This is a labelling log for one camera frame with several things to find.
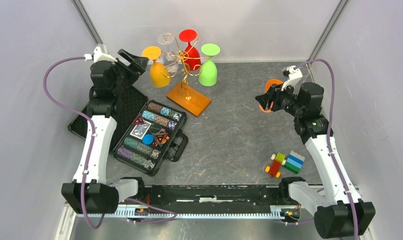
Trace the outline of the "yellow wine glass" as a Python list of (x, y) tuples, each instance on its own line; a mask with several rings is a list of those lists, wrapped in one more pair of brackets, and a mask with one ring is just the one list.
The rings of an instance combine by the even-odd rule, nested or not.
[(163, 88), (171, 81), (171, 76), (166, 67), (158, 62), (161, 54), (162, 51), (157, 46), (149, 46), (142, 51), (142, 56), (152, 61), (149, 74), (152, 84), (157, 88)]

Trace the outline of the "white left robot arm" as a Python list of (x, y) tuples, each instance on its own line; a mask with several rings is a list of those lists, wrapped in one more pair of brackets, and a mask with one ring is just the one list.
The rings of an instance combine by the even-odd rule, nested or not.
[(106, 166), (111, 142), (124, 116), (122, 100), (128, 88), (146, 71), (149, 59), (133, 55), (123, 49), (118, 51), (127, 63), (96, 46), (86, 54), (92, 60), (86, 112), (80, 116), (87, 122), (85, 144), (79, 166), (72, 182), (63, 183), (61, 194), (77, 214), (112, 214), (124, 200), (123, 193), (135, 204), (147, 197), (144, 187), (133, 179), (107, 184)]

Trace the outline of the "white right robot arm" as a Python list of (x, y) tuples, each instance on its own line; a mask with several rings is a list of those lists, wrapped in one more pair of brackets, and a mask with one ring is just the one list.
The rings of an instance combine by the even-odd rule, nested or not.
[(294, 129), (314, 160), (324, 194), (302, 177), (284, 177), (278, 198), (284, 204), (301, 204), (312, 216), (323, 239), (359, 237), (368, 229), (376, 209), (364, 201), (346, 173), (336, 147), (331, 121), (322, 115), (324, 88), (313, 82), (301, 85), (298, 94), (283, 83), (271, 84), (255, 97), (264, 110), (284, 110), (293, 116)]

